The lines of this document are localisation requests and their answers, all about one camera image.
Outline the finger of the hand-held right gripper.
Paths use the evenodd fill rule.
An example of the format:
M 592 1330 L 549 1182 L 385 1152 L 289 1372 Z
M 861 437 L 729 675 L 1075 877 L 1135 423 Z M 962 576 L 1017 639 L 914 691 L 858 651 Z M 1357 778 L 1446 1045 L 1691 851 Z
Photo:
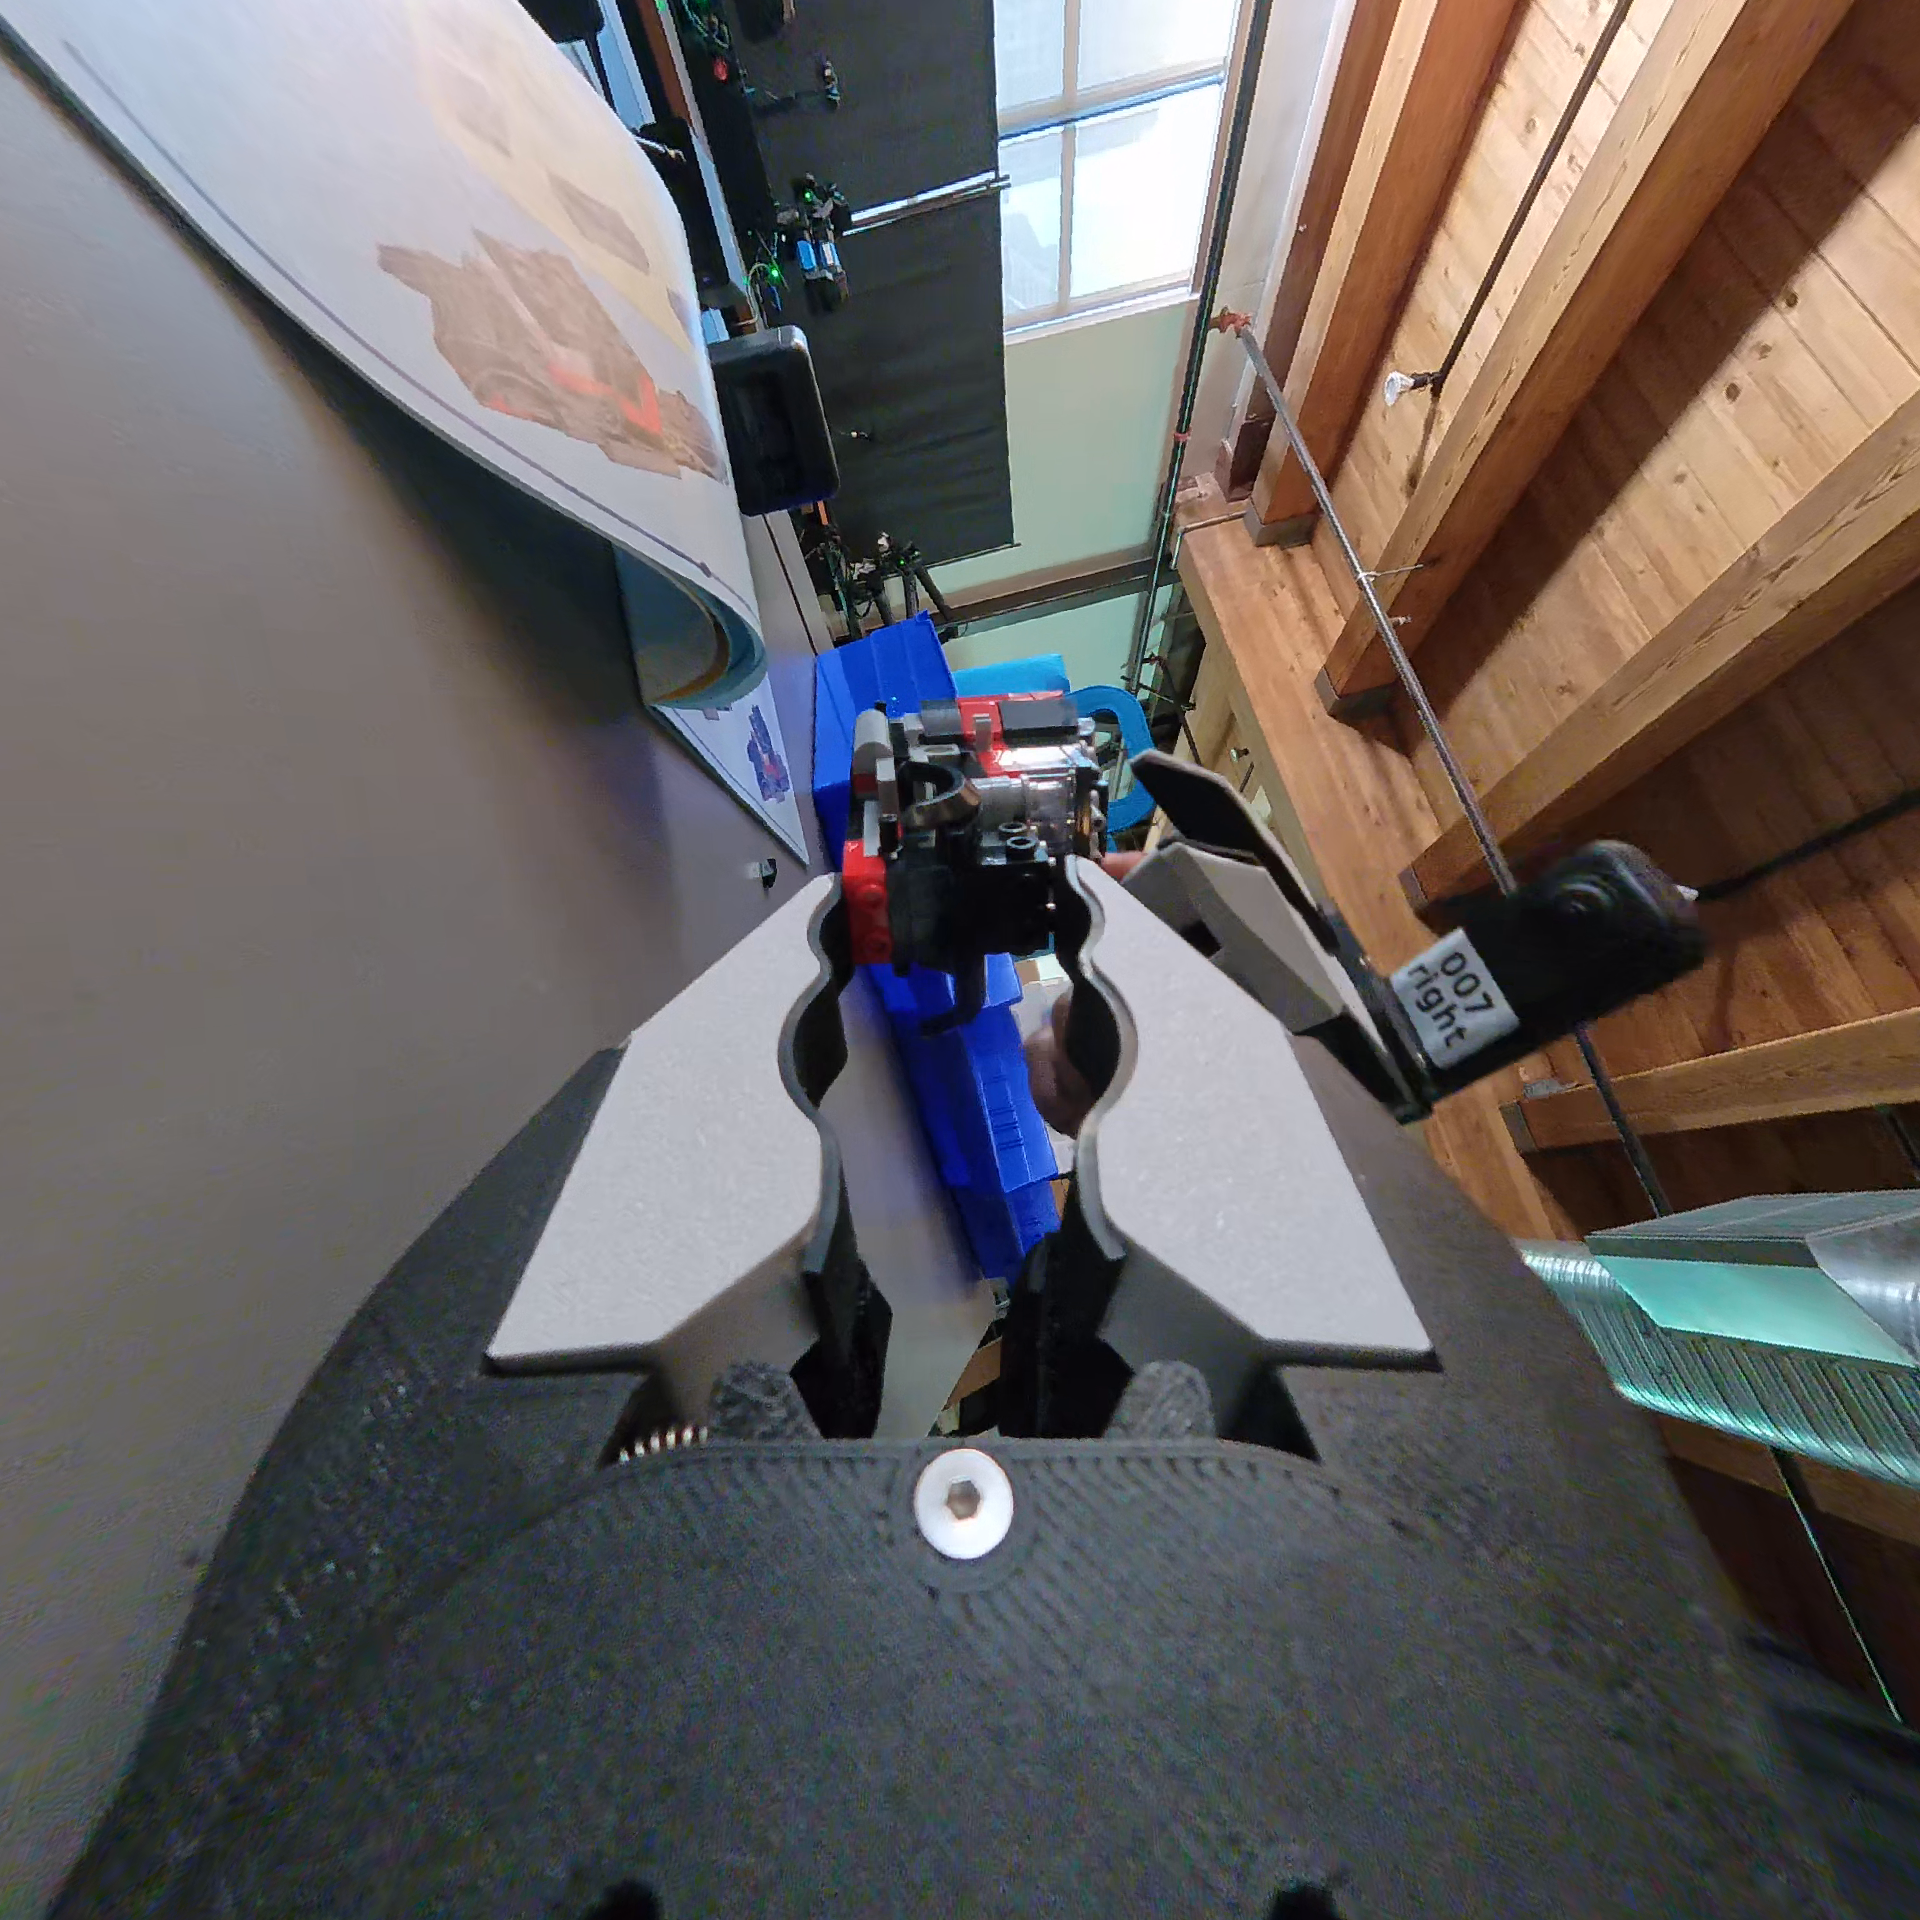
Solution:
M 1135 753 L 1130 773 L 1136 790 L 1152 799 L 1156 817 L 1163 817 L 1160 851 L 1192 844 L 1262 866 L 1319 945 L 1338 954 L 1343 962 L 1361 962 L 1361 943 L 1346 917 L 1312 891 L 1301 862 L 1228 778 L 1156 748 Z
M 1346 1024 L 1359 1037 L 1382 1035 L 1338 945 L 1326 945 L 1323 927 L 1262 858 L 1169 840 L 1119 885 L 1291 1035 Z

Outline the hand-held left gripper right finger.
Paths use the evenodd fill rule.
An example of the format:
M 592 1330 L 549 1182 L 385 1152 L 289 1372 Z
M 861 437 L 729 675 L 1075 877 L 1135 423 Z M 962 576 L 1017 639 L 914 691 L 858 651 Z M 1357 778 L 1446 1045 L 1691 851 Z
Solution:
M 1118 1082 L 1075 1147 L 1077 1207 L 1114 1273 L 1097 1339 L 1130 1369 L 1432 1369 L 1285 1022 L 1103 869 L 1065 871 L 1062 962 L 1123 1024 Z

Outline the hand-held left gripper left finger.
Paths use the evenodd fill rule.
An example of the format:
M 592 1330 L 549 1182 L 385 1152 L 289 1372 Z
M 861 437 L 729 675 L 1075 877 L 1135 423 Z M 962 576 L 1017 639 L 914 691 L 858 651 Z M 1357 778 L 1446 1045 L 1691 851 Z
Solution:
M 845 912 L 815 877 L 623 1045 L 486 1358 L 500 1372 L 791 1369 L 843 1160 Z

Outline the black red toy brick model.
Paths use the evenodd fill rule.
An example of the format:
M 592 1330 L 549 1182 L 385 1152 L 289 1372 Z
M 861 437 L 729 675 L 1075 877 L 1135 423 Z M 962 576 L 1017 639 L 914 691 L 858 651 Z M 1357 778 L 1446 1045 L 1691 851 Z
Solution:
M 1097 724 L 1067 691 L 861 708 L 843 851 L 854 961 L 945 973 L 955 1001 L 922 1030 L 971 1024 L 992 955 L 1052 945 L 1067 858 L 1109 847 L 1109 796 Z

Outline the grey desk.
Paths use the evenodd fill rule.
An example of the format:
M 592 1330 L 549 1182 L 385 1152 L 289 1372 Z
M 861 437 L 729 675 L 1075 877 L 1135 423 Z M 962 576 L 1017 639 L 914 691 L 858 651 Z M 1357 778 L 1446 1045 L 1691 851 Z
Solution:
M 354 1308 L 779 851 L 645 710 L 607 544 L 5 50 L 5 1917 Z

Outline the person's right hand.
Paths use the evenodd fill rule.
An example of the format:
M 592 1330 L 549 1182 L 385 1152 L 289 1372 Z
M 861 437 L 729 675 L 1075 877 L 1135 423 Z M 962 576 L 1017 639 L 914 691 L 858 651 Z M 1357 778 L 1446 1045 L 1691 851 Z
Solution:
M 1021 1060 L 1044 1126 L 1077 1140 L 1123 1063 L 1123 1024 L 1112 995 L 1089 979 L 1057 991 L 1021 1037 Z

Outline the long metal ceiling rod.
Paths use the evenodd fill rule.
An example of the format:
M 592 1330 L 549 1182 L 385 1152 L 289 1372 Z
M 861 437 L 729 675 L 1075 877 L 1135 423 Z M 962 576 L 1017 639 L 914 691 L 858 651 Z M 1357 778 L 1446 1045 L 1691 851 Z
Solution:
M 1266 397 L 1275 402 L 1275 416 L 1276 416 L 1276 423 L 1285 430 L 1285 441 L 1292 451 L 1292 456 L 1301 461 L 1303 476 L 1311 478 L 1311 493 L 1312 493 L 1312 502 L 1316 502 L 1323 522 L 1333 526 L 1338 553 L 1343 553 L 1343 562 L 1346 562 L 1346 569 L 1357 576 L 1357 587 L 1361 593 L 1361 608 L 1371 618 L 1371 626 L 1376 626 L 1376 634 L 1378 634 L 1378 639 L 1382 639 L 1382 647 L 1387 651 L 1387 662 L 1392 662 L 1392 669 L 1399 675 L 1399 684 L 1403 688 L 1408 705 L 1417 710 L 1422 728 L 1425 728 L 1434 753 L 1445 762 L 1445 773 L 1446 773 L 1446 781 L 1452 787 L 1452 796 L 1459 799 L 1464 820 L 1471 821 L 1471 830 L 1477 835 L 1477 847 L 1484 851 L 1484 866 L 1493 876 L 1496 889 L 1505 897 L 1513 897 L 1518 891 L 1518 877 L 1513 871 L 1513 862 L 1505 858 L 1496 832 L 1493 832 L 1493 825 L 1491 825 L 1491 820 L 1484 813 L 1481 794 L 1477 794 L 1474 781 L 1467 778 L 1467 767 L 1452 753 L 1452 744 L 1446 736 L 1446 728 L 1445 728 L 1445 720 L 1442 720 L 1442 716 L 1436 716 L 1436 708 L 1434 708 L 1434 702 L 1432 702 L 1432 695 L 1427 695 L 1427 688 L 1422 683 L 1422 673 L 1410 662 L 1410 651 L 1400 642 L 1399 620 L 1382 605 L 1378 575 L 1371 569 L 1365 569 L 1361 558 L 1359 558 L 1359 549 L 1357 549 L 1357 543 L 1352 543 L 1352 534 L 1349 534 L 1349 528 L 1346 528 L 1346 522 L 1343 522 L 1343 516 L 1335 510 L 1329 478 L 1323 476 L 1319 464 L 1312 461 L 1311 442 L 1307 442 L 1307 437 L 1301 430 L 1301 422 L 1292 416 L 1292 407 L 1285 397 L 1285 386 L 1276 382 L 1276 374 L 1272 371 L 1272 362 L 1264 358 L 1264 349 L 1262 349 L 1262 339 L 1259 339 L 1259 327 L 1250 323 L 1249 313 L 1230 311 L 1230 307 L 1218 307 L 1208 317 L 1205 328 L 1237 339 L 1237 346 L 1243 349 L 1250 368 L 1259 371 Z M 1571 1037 L 1573 1037 L 1573 1045 L 1581 1051 L 1581 1060 L 1589 1067 L 1589 1078 L 1595 1079 L 1595 1089 L 1600 1097 L 1600 1105 L 1606 1109 L 1606 1121 L 1609 1121 L 1609 1126 L 1614 1126 L 1614 1131 L 1616 1131 L 1616 1140 L 1620 1140 L 1620 1147 L 1626 1152 L 1626 1161 L 1633 1164 L 1637 1182 L 1643 1184 L 1643 1195 L 1646 1195 L 1652 1213 L 1656 1219 L 1666 1219 L 1672 1212 L 1670 1207 L 1670 1190 L 1666 1190 L 1666 1184 L 1658 1178 L 1658 1167 L 1656 1167 L 1652 1156 L 1646 1152 L 1646 1147 L 1643 1147 L 1633 1121 L 1626 1115 L 1626 1109 L 1620 1102 L 1620 1092 L 1616 1092 L 1616 1082 L 1609 1078 L 1609 1067 L 1603 1063 L 1603 1057 L 1596 1051 L 1595 1024 L 1590 1022 L 1579 1022 L 1573 1030 L 1571 1030 Z

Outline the flat printed leaflet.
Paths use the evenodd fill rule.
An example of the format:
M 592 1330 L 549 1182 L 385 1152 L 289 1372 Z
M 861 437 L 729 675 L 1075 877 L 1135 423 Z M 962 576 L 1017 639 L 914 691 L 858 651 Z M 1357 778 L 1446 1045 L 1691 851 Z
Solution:
M 725 708 L 649 705 L 649 716 L 672 732 L 763 830 L 773 832 L 802 869 L 811 866 L 802 781 L 783 744 L 769 673 Z

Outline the black tripod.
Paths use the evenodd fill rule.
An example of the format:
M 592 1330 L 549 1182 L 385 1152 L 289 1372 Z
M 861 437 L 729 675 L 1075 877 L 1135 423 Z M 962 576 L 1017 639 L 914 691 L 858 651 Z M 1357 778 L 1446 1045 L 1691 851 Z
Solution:
M 857 552 L 843 526 L 817 516 L 802 522 L 802 544 L 807 576 L 836 618 L 836 647 L 919 612 L 933 620 L 942 642 L 957 637 L 955 608 L 932 581 L 932 569 L 914 543 L 894 543 L 879 532 L 872 552 Z

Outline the black backdrop curtain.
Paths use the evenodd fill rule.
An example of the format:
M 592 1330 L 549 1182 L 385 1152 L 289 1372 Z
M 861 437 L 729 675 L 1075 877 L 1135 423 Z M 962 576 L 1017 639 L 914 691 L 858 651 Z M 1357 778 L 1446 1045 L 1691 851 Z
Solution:
M 659 4 L 741 256 L 791 180 L 854 204 L 849 301 L 802 313 L 849 543 L 932 565 L 1017 538 L 1004 382 L 997 50 L 989 4 Z

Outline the black and silver box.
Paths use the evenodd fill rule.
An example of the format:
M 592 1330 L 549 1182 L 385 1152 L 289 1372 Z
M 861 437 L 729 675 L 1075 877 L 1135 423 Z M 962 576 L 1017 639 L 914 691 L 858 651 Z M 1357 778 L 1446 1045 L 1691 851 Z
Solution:
M 712 341 L 710 368 L 741 516 L 834 498 L 843 474 L 807 331 L 787 323 Z

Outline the large paned window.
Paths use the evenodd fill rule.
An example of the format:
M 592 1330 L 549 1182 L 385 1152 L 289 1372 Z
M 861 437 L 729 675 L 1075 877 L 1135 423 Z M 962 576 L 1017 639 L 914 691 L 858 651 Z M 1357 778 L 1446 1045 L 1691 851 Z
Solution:
M 1177 298 L 1202 254 L 1242 4 L 997 4 L 1008 337 Z

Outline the open building instruction booklet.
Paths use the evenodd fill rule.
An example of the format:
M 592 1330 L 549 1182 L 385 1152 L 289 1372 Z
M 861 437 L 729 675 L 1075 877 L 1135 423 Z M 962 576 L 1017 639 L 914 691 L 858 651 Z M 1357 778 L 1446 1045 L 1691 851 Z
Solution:
M 5 4 L 5 29 L 294 323 L 619 549 L 647 702 L 762 683 L 683 215 L 521 4 Z

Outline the silver ventilation duct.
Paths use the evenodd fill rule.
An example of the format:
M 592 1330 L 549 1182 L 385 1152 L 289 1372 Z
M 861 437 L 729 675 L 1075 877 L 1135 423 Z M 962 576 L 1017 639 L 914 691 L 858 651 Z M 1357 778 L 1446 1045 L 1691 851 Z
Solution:
M 1918 1190 L 1754 1195 L 1518 1240 L 1620 1396 L 1918 1490 Z

